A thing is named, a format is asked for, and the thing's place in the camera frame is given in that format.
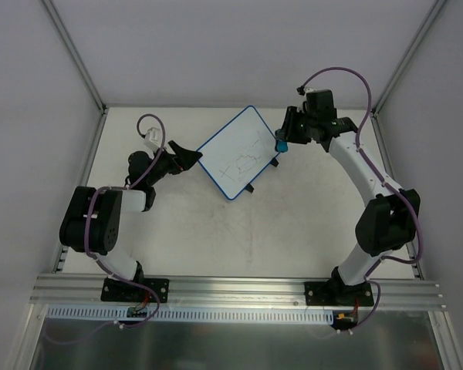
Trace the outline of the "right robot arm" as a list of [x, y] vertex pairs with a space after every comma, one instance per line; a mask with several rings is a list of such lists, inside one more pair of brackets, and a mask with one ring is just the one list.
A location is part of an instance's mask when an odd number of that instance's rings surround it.
[[306, 287], [306, 303], [371, 305], [367, 278], [384, 259], [392, 258], [393, 251], [414, 239], [421, 199], [416, 190], [404, 190], [375, 164], [362, 144], [360, 128], [352, 119], [338, 117], [331, 91], [299, 92], [302, 105], [287, 108], [275, 132], [275, 151], [286, 152], [290, 143], [319, 144], [344, 169], [364, 204], [355, 226], [355, 247], [327, 281]]

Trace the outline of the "blue-framed small whiteboard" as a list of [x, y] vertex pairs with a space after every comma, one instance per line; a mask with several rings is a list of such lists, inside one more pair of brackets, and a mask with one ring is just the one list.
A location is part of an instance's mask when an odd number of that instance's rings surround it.
[[275, 136], [254, 106], [246, 106], [198, 147], [204, 172], [227, 200], [235, 200], [279, 153]]

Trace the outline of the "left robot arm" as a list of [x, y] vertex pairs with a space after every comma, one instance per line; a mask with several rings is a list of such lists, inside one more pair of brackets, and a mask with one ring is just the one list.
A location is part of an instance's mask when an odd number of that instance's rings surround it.
[[117, 246], [121, 215], [148, 212], [156, 197], [154, 185], [168, 174], [191, 169], [203, 157], [173, 140], [169, 146], [171, 151], [160, 147], [153, 156], [130, 154], [123, 187], [78, 186], [59, 229], [61, 245], [92, 258], [108, 278], [120, 282], [119, 292], [130, 301], [144, 296], [146, 283], [141, 263]]

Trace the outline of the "blue whiteboard eraser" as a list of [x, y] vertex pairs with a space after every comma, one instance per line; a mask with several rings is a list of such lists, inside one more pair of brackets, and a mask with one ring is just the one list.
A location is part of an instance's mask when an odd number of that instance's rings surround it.
[[286, 153], [289, 150], [288, 143], [282, 140], [276, 140], [275, 151], [277, 153]]

